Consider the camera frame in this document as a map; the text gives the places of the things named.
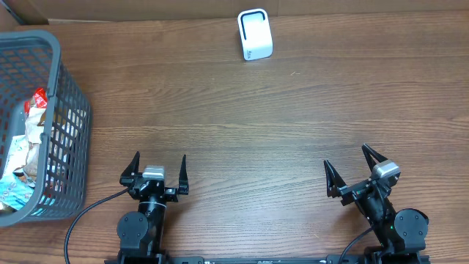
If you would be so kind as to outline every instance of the red snack package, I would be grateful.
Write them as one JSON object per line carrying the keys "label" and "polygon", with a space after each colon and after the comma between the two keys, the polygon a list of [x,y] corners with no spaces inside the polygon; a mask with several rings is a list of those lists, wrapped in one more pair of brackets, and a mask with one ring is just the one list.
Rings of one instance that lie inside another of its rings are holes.
{"label": "red snack package", "polygon": [[42,87],[36,89],[34,92],[32,99],[24,102],[24,114],[26,117],[29,115],[29,109],[31,107],[36,107],[40,109],[47,108],[47,95],[45,94],[45,90]]}

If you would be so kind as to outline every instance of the white rectangular object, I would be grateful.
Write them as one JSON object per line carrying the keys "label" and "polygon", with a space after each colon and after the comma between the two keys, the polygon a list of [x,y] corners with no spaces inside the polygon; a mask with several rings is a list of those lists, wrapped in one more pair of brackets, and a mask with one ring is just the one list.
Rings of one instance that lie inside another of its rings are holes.
{"label": "white rectangular object", "polygon": [[273,53],[269,17],[263,9],[246,10],[237,17],[243,56],[247,61],[266,58]]}

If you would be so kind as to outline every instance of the wooden table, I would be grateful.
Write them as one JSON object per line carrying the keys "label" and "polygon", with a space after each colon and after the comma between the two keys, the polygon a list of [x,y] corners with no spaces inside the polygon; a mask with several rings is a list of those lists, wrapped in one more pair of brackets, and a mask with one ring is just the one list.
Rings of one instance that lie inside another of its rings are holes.
{"label": "wooden table", "polygon": [[[166,215],[173,255],[340,253],[368,224],[327,198],[322,160],[356,183],[367,142],[402,168],[394,207],[429,216],[424,253],[469,261],[469,12],[271,18],[274,53],[254,62],[235,19],[32,28],[59,38],[92,102],[88,205],[122,190],[135,151],[173,184],[187,153],[190,196]],[[136,208],[124,195],[86,214],[72,263],[116,257],[117,222]],[[63,263],[71,221],[1,229],[0,261]]]}

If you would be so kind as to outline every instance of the basket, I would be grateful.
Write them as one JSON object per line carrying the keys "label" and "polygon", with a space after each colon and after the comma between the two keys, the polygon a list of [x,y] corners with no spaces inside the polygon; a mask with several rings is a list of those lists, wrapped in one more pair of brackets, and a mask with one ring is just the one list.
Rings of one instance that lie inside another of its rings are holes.
{"label": "basket", "polygon": [[60,52],[46,31],[0,34],[0,173],[13,136],[25,133],[24,101],[38,87],[48,97],[34,192],[20,210],[0,216],[0,227],[66,219],[84,205],[92,110]]}

